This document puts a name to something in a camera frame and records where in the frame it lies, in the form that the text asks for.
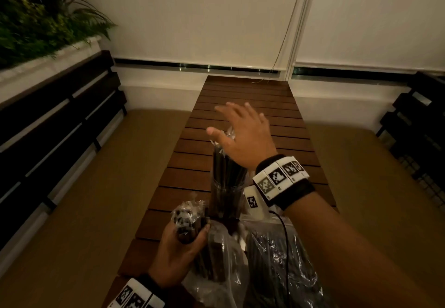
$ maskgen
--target white roller shade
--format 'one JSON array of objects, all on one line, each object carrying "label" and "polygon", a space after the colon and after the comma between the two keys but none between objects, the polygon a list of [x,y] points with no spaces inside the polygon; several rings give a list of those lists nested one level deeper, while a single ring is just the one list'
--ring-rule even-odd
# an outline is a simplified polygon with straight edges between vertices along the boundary
[{"label": "white roller shade", "polygon": [[445,70],[445,0],[313,0],[298,64]]},{"label": "white roller shade", "polygon": [[[263,69],[270,69],[275,62],[295,3],[89,1],[118,24],[108,45],[115,57]],[[286,69],[294,35],[292,28],[275,69]]]}]

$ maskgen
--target hand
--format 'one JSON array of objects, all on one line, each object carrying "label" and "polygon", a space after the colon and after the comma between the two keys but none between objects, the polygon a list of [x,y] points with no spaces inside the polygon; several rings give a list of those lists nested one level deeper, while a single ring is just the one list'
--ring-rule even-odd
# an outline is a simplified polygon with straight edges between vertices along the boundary
[{"label": "hand", "polygon": [[278,153],[270,135],[269,121],[264,114],[258,114],[249,103],[244,105],[242,107],[227,102],[225,106],[215,107],[233,126],[234,140],[213,127],[207,128],[207,134],[220,143],[236,163],[254,171],[260,162]]},{"label": "hand", "polygon": [[196,239],[187,245],[176,237],[176,227],[169,222],[162,233],[158,252],[148,269],[148,274],[161,288],[173,287],[181,283],[190,270],[196,255],[207,244],[210,224],[207,224]]}]

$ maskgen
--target bundle of black straws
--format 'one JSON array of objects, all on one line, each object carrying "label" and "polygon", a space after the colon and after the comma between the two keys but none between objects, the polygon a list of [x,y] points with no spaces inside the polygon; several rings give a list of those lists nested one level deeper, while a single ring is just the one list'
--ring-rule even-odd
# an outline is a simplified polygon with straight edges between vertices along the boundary
[{"label": "bundle of black straws", "polygon": [[[233,131],[228,136],[234,137]],[[210,216],[239,218],[247,169],[235,163],[218,143],[213,143],[213,170]]]}]

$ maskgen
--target planter box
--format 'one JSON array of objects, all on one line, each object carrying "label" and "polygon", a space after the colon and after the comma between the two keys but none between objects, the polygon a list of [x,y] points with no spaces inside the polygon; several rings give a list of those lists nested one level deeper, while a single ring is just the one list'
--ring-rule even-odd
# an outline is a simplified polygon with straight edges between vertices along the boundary
[{"label": "planter box", "polygon": [[55,58],[41,57],[0,71],[0,103],[99,52],[100,39],[100,36],[90,37],[91,44],[82,41],[66,46],[56,52]]}]

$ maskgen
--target brown wooden table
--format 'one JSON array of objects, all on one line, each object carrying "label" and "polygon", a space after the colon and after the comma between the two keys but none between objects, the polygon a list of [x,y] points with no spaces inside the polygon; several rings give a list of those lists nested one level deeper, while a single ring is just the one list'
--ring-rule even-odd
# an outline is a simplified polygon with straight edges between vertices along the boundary
[{"label": "brown wooden table", "polygon": [[[207,78],[103,307],[114,299],[129,277],[148,270],[164,226],[170,220],[170,211],[182,201],[191,200],[192,192],[197,200],[210,198],[209,173],[213,147],[205,129],[214,126],[227,130],[229,127],[224,116],[214,110],[216,105],[227,101],[242,105],[248,101],[258,112],[264,113],[269,119],[270,132],[278,152],[294,156],[309,173],[309,180],[317,192],[331,206],[336,206],[289,85],[287,82],[266,80],[252,84],[255,81],[258,80],[217,76]],[[200,305],[181,286],[170,291],[167,307]]]}]

